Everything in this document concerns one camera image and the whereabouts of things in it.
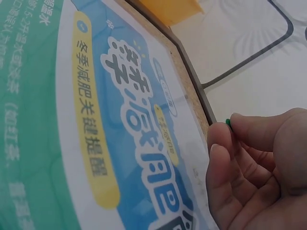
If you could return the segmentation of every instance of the yellow banner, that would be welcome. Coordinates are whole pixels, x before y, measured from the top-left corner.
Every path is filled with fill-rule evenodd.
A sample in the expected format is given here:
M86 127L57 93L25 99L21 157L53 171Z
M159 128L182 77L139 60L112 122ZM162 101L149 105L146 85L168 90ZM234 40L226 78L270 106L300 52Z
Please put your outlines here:
M175 145L174 145L173 140L171 138L171 135L169 133L169 129L167 127L167 123L166 123L163 111L160 108L160 106L158 106L157 104L154 105L154 111L155 111L155 114L157 116L157 119L158 119L158 122L159 122L159 125L160 125L163 140L164 140L165 144L167 145L167 153L169 155L169 158L171 159L174 166L178 166L179 165L179 158L178 158L178 155L177 155L177 151L175 149Z
M120 191L106 144L97 98L92 25L89 18L79 11L74 16L72 46L74 99L85 170L97 204L103 208L116 208Z

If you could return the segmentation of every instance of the green object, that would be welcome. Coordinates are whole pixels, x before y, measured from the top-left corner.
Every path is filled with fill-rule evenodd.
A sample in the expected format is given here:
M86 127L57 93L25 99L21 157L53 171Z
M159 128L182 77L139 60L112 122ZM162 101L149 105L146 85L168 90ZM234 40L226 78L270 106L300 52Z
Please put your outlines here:
M226 119L226 124L231 128L232 130L232 127L231 127L231 124L230 124L230 119Z
M0 0L0 225L6 230L80 229L56 110L63 0L46 2Z

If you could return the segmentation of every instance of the skin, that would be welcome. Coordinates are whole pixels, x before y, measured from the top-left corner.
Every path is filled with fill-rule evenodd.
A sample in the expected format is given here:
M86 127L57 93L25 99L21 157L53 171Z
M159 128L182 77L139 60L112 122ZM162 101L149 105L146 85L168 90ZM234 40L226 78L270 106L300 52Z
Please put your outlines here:
M209 128L210 212L221 230L307 229L307 110L233 114Z

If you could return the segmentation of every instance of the finger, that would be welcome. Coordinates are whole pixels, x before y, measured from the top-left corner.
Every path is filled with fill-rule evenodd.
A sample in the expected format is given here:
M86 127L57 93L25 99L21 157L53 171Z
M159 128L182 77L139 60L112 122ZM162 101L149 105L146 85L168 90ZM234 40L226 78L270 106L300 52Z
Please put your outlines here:
M273 152L274 139L282 124L290 117L306 112L305 109L297 108L272 117L233 114L230 123L236 136L248 146L261 151Z
M234 197L244 205L253 196L257 188L244 177L236 161L236 155L242 150L240 143L226 124L216 123L209 128L208 132L208 146L211 147L213 144L219 144L227 149L231 159L229 181L232 192ZM241 164L250 165L252 162L241 162Z
M234 197L244 206L255 194L257 187L244 177L236 159L231 161L229 177Z
M233 196L229 181L231 168L228 151L217 144L212 145L206 174L206 185L210 212L220 229L228 229L230 223L242 209Z
M257 188L264 186L272 176L272 173L257 164L244 148L241 148L241 151L236 154L236 161L244 178Z
M272 176L238 213L229 226L229 230L245 229L252 219L254 219L260 212L274 204L279 197L279 185L276 179Z
M230 154L230 159L234 158L240 149L240 144L235 138L230 128L225 123L215 123L208 130L208 149L213 144L224 146Z
M241 142L241 146L254 159L254 161L257 164L261 165L263 168L265 168L269 172L274 171L275 161L274 161L272 152L259 151L257 149L247 146L243 142Z

